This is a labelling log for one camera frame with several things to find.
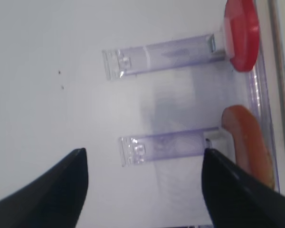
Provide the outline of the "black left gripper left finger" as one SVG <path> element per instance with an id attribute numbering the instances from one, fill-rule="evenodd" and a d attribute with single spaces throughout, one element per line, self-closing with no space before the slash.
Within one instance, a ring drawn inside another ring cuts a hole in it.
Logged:
<path id="1" fill-rule="evenodd" d="M 0 200 L 0 228 L 74 228 L 88 190 L 87 153 L 75 149 L 27 186 Z"/>

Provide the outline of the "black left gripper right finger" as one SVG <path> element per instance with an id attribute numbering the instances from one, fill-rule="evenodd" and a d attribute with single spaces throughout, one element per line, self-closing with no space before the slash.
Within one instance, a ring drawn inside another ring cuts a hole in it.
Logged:
<path id="1" fill-rule="evenodd" d="M 216 228 L 285 228 L 285 197 L 207 148 L 202 194 Z"/>

